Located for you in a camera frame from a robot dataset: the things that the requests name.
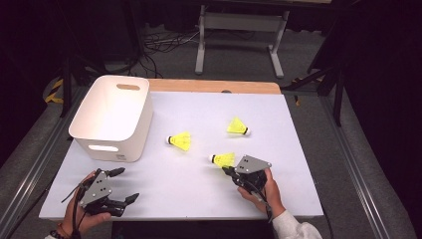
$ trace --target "robotic hand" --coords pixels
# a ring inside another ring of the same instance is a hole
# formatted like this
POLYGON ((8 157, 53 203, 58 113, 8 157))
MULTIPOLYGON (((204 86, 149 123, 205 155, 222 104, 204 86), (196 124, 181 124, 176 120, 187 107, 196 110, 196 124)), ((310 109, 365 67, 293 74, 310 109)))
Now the robotic hand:
POLYGON ((95 215, 108 212, 111 216, 120 217, 125 207, 136 200, 139 193, 127 197, 124 202, 108 199, 108 196, 111 194, 111 187, 107 179, 123 172, 123 167, 112 171, 97 169, 95 176, 82 184, 81 190, 77 194, 77 201, 79 201, 87 213, 95 215))
POLYGON ((222 169, 226 175, 231 176, 233 182, 245 188, 250 194, 258 198, 259 201, 266 204, 267 215, 270 222, 273 219, 273 213, 267 198, 262 193, 262 190, 267 183, 267 176, 264 169, 271 167, 269 162, 255 158, 253 156, 244 155, 242 160, 236 167, 223 167, 222 169))

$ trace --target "metal stand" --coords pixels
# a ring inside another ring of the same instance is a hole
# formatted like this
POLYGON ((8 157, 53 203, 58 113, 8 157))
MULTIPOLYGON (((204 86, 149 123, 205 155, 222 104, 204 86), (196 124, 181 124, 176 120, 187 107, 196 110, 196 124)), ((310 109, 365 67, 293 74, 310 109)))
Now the metal stand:
POLYGON ((205 57, 205 29, 226 29, 226 30, 244 30, 259 32, 275 32, 276 38, 273 45, 268 49, 273 62, 277 78, 284 76, 277 51, 285 32, 286 24, 289 18, 289 11, 285 11, 283 16, 257 16, 246 14, 226 14, 210 13, 205 11, 205 6, 201 6, 199 17, 199 46, 196 57, 195 74, 201 75, 204 70, 205 57))
POLYGON ((332 109, 332 116, 334 117, 335 123, 337 126, 341 126, 340 123, 340 111, 341 111, 341 100, 342 100, 342 91, 344 88, 344 78, 341 72, 341 67, 330 67, 324 70, 315 72, 297 83, 293 83, 287 87, 280 87, 282 91, 294 91, 299 87, 302 87, 316 79, 323 77, 323 81, 319 84, 316 89, 316 92, 319 96, 327 97, 329 92, 335 87, 335 98, 334 106, 332 109))

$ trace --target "person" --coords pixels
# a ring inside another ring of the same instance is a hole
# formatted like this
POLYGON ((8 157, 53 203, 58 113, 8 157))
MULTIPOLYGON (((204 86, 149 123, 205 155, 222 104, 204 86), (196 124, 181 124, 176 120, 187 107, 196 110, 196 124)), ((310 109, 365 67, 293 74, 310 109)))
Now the person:
MULTIPOLYGON (((273 211, 273 227, 278 234, 279 239, 318 239, 322 238, 315 227, 308 222, 299 223, 298 220, 284 207, 280 195, 279 186, 273 179, 270 168, 265 169, 267 183, 264 186, 265 197, 273 211)), ((267 213, 264 202, 258 200, 254 195, 249 194, 247 190, 238 187, 238 191, 248 201, 255 204, 258 210, 267 213)))
MULTIPOLYGON (((268 203, 270 204, 273 211, 273 227, 277 232, 279 239, 319 239, 322 238, 315 227, 310 225, 307 222, 299 223, 298 220, 284 207, 282 203, 282 198, 280 195, 279 186, 277 182, 273 179, 273 174, 270 168, 265 169, 267 176, 267 183, 264 187, 265 197, 267 198, 268 203)), ((95 175, 93 171, 85 179, 89 179, 95 175)), ((257 197, 249 194, 242 187, 238 187, 239 193, 248 201, 251 201, 255 204, 258 210, 266 213, 266 205, 259 201, 257 197)), ((75 192, 74 197, 68 204, 66 209, 65 218, 62 223, 59 223, 57 229, 51 231, 50 235, 45 239, 53 238, 71 238, 73 231, 73 210, 75 203, 75 192)), ((86 215, 84 217, 84 209, 81 206, 77 207, 77 221, 81 221, 79 230, 81 234, 85 234, 91 228, 110 220, 111 215, 109 213, 100 213, 97 215, 86 215)))
MULTIPOLYGON (((83 181, 93 177, 95 175, 95 171, 91 172, 83 181)), ((69 201, 68 207, 66 208, 65 218, 63 219, 62 223, 57 225, 56 230, 50 232, 50 235, 45 237, 45 239, 53 239, 53 238, 72 238, 73 232, 73 212, 74 212, 74 203, 76 198, 77 192, 74 193, 74 197, 69 201)), ((111 219, 111 215, 108 212, 100 213, 97 215, 89 215, 86 214, 84 216, 84 209, 78 205, 77 207, 77 222, 81 221, 81 225, 79 230, 81 234, 87 233, 91 228, 102 224, 105 221, 111 219)))

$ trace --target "table leg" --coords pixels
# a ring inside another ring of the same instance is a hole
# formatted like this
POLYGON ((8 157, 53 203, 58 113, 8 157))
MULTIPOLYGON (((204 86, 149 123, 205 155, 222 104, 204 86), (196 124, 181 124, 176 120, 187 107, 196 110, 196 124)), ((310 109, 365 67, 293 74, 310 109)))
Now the table leg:
POLYGON ((65 57, 63 60, 63 107, 60 118, 63 118, 72 106, 72 74, 71 59, 65 57))
POLYGON ((277 51, 279 50, 280 42, 282 41, 283 33, 286 29, 286 24, 288 23, 289 18, 289 11, 285 11, 283 13, 283 18, 280 19, 279 27, 277 28, 276 33, 276 40, 274 41, 274 45, 268 46, 271 61, 273 62, 274 70, 276 72, 277 78, 282 78, 284 76, 282 66, 280 64, 279 56, 277 55, 277 51))
POLYGON ((201 14, 199 16, 199 46, 198 55, 196 57, 195 74, 201 75, 204 70, 204 57, 205 57, 205 6, 201 6, 201 14))

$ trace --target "wrist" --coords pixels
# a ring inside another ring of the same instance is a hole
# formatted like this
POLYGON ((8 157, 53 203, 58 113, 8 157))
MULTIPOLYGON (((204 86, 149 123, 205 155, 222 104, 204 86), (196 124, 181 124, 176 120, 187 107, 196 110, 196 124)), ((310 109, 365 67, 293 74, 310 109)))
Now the wrist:
POLYGON ((280 216, 283 212, 286 211, 286 208, 283 205, 277 205, 272 207, 273 217, 276 218, 280 216))
POLYGON ((66 225, 64 225, 63 223, 59 223, 57 225, 57 229, 56 231, 65 239, 71 238, 72 235, 72 228, 67 227, 66 225))

